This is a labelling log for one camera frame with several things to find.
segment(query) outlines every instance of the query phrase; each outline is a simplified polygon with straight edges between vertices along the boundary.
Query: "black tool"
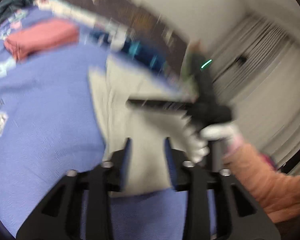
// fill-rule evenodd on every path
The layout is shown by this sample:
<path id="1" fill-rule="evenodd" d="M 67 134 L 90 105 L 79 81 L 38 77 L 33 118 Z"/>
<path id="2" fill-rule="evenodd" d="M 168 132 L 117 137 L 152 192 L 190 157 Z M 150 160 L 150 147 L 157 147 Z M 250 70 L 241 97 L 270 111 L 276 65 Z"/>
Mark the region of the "black tool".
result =
<path id="1" fill-rule="evenodd" d="M 68 171 L 41 200 L 17 233 L 17 240 L 79 240 L 83 191 L 89 190 L 87 240 L 113 240 L 109 191 L 121 191 L 131 140 L 108 162 L 92 171 Z M 280 240 L 280 234 L 257 201 L 229 170 L 209 172 L 165 141 L 172 185 L 188 191 L 183 240 L 210 240 L 207 190 L 215 192 L 217 240 Z"/>
<path id="2" fill-rule="evenodd" d="M 129 98 L 127 103 L 134 107 L 144 107 L 159 111 L 188 111 L 193 107 L 191 102 L 173 102 L 164 100 Z"/>

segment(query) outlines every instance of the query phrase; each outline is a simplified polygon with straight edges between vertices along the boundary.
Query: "screw head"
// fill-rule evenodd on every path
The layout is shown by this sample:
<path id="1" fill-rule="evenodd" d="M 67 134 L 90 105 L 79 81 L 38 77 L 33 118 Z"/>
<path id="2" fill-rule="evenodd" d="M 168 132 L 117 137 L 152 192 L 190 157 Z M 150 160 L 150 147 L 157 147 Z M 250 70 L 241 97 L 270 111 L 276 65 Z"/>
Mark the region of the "screw head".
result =
<path id="1" fill-rule="evenodd" d="M 229 170 L 229 169 L 223 169 L 223 170 L 221 170 L 220 171 L 220 174 L 222 175 L 222 176 L 230 176 L 231 175 L 231 171 Z"/>
<path id="2" fill-rule="evenodd" d="M 184 161 L 183 162 L 183 166 L 185 166 L 187 168 L 193 168 L 194 167 L 194 163 L 192 161 Z"/>
<path id="3" fill-rule="evenodd" d="M 67 171 L 67 176 L 68 177 L 75 177 L 77 176 L 78 172 L 76 170 L 69 170 Z"/>
<path id="4" fill-rule="evenodd" d="M 102 162 L 101 166 L 103 168 L 111 168 L 113 166 L 113 163 L 110 161 L 105 161 L 105 162 Z"/>

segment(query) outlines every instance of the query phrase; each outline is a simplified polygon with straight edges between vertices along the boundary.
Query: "orange sweater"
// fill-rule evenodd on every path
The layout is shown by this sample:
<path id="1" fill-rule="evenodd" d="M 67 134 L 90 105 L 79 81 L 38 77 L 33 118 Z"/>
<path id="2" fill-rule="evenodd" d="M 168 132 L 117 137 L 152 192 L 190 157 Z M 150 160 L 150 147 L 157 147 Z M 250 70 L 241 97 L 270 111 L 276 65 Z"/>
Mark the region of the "orange sweater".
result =
<path id="1" fill-rule="evenodd" d="M 273 171 L 250 144 L 244 144 L 224 161 L 272 222 L 279 223 L 300 215 L 300 176 Z"/>

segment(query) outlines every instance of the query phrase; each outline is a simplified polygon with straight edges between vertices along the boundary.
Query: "pink folded towel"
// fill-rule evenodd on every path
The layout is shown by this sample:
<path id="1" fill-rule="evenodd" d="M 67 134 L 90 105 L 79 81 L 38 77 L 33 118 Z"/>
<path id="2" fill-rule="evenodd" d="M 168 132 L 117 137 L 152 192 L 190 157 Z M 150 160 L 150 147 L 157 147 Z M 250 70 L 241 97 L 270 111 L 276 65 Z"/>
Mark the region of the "pink folded towel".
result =
<path id="1" fill-rule="evenodd" d="M 53 49 L 78 40 L 79 30 L 76 25 L 55 18 L 9 35 L 4 41 L 4 46 L 18 61 L 34 52 Z"/>

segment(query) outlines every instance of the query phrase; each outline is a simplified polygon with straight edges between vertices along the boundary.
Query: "white towel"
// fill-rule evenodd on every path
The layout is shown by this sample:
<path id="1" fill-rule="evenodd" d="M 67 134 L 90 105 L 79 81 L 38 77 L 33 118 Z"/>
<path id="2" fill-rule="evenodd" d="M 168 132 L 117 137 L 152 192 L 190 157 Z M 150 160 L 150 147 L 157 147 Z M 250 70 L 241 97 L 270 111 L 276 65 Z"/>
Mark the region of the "white towel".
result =
<path id="1" fill-rule="evenodd" d="M 181 95 L 156 81 L 148 70 L 127 68 L 109 57 L 106 75 L 90 70 L 90 89 L 98 125 L 106 141 L 104 160 L 132 139 L 123 194 L 140 195 L 171 187 L 164 141 L 198 161 L 207 154 L 205 143 L 184 132 L 185 112 L 154 112 L 126 104 L 129 97 L 181 101 Z"/>

